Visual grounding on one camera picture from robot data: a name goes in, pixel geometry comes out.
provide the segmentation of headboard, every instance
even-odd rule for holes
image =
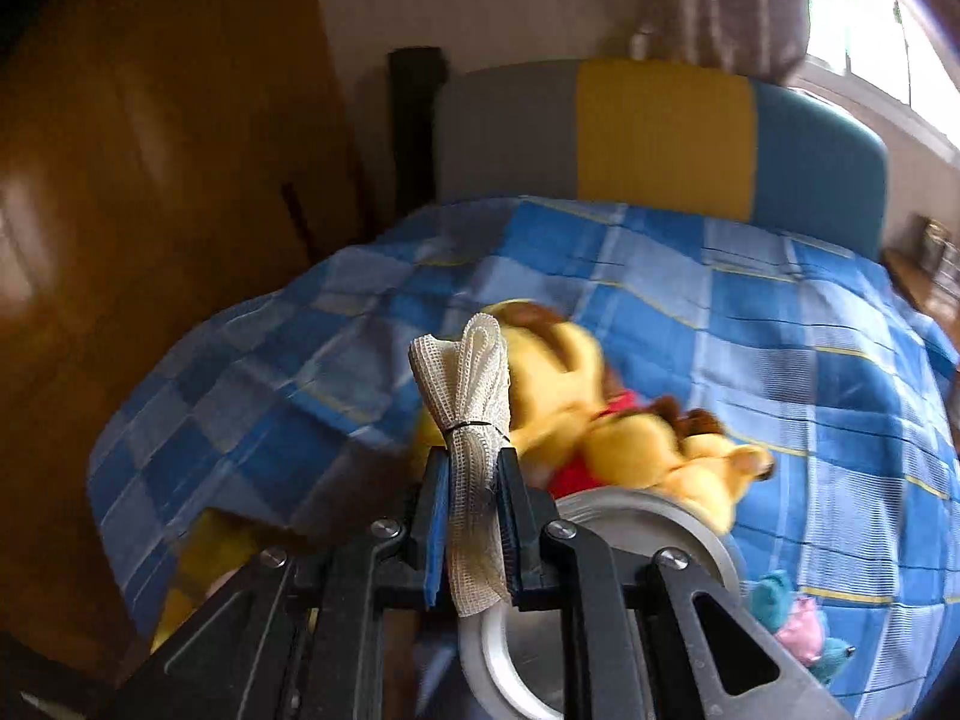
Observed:
[[[439,201],[538,194],[714,215],[875,258],[886,148],[802,92],[666,62],[536,62],[455,77],[434,121]]]

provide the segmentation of stuffed animal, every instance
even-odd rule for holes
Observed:
[[[733,526],[736,502],[773,459],[762,447],[737,446],[702,409],[686,415],[672,397],[645,408],[605,365],[584,328],[535,303],[486,309],[500,322],[510,367],[510,441],[528,484],[555,497],[599,485],[652,488],[712,527]],[[414,440],[414,474],[443,437],[426,411]]]
[[[796,594],[785,571],[760,577],[747,605],[757,621],[822,685],[829,685],[856,651],[848,642],[827,636],[827,618],[817,602]]]

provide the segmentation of round metal tray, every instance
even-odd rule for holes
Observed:
[[[646,490],[597,488],[557,501],[560,517],[587,526],[617,549],[653,555],[680,547],[734,597],[738,565],[720,538],[673,501]],[[558,611],[499,603],[460,621],[460,661],[470,689],[493,720],[563,717],[563,642]]]

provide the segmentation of blue plaid bedspread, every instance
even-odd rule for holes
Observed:
[[[183,338],[90,461],[139,630],[157,621],[203,508],[310,531],[326,470],[405,446],[421,403],[409,341],[459,336],[506,298],[570,314],[627,386],[712,410],[771,448],[776,475],[752,486],[733,530],[749,577],[786,569],[856,645],[832,685],[851,712],[908,712],[960,635],[960,482],[942,399],[956,352],[851,252],[620,204],[430,206]]]

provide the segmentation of metal screw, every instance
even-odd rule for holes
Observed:
[[[654,560],[667,568],[674,568],[677,571],[683,571],[690,565],[690,555],[677,547],[666,547],[657,552]]]
[[[376,519],[370,526],[370,532],[377,538],[393,538],[399,536],[401,530],[395,519]]]
[[[573,538],[577,535],[577,526],[565,519],[555,519],[546,524],[546,532],[553,538]]]
[[[267,568],[280,568],[287,562],[287,553],[280,547],[267,547],[260,553],[260,562]]]

